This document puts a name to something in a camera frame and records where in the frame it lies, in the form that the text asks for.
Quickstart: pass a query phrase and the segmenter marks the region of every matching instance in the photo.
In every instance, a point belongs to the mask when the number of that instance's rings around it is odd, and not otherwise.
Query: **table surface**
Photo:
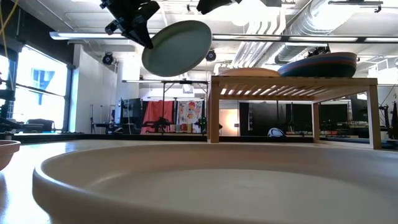
[[[57,156],[66,152],[83,151],[88,149],[142,144],[175,143],[187,144],[187,142],[162,141],[79,140],[23,145],[21,146],[20,151],[14,154],[10,164],[4,170],[0,171],[0,224],[51,223],[49,216],[36,204],[32,196],[32,173],[34,167],[49,157]],[[283,143],[283,145],[296,146],[297,143]],[[300,146],[330,147],[312,143],[300,143]]]

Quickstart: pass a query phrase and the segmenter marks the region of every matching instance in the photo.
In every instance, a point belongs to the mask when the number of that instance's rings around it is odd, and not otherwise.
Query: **wooden shelf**
[[[320,142],[319,103],[366,92],[370,146],[381,148],[376,78],[212,76],[208,94],[208,139],[219,141],[219,100],[287,100],[312,104],[313,138]]]

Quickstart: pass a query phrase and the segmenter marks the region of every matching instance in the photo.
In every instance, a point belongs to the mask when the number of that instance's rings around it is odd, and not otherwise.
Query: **gray plate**
[[[211,30],[200,21],[174,23],[157,33],[153,49],[144,49],[142,64],[154,75],[173,77],[195,68],[207,55]]]

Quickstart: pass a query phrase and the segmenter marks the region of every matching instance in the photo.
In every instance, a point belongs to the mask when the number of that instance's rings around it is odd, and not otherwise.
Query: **colorful poster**
[[[203,101],[179,101],[177,124],[193,124],[192,132],[200,133],[200,127],[194,123],[201,118],[202,106]]]

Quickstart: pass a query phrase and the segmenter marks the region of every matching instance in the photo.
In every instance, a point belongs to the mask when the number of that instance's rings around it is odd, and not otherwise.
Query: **red curtain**
[[[164,102],[164,118],[173,123],[173,105],[174,101]],[[157,121],[162,117],[163,101],[150,101],[148,102],[147,110],[145,112],[144,121]],[[146,131],[155,131],[154,128],[142,127],[141,134],[145,134]]]

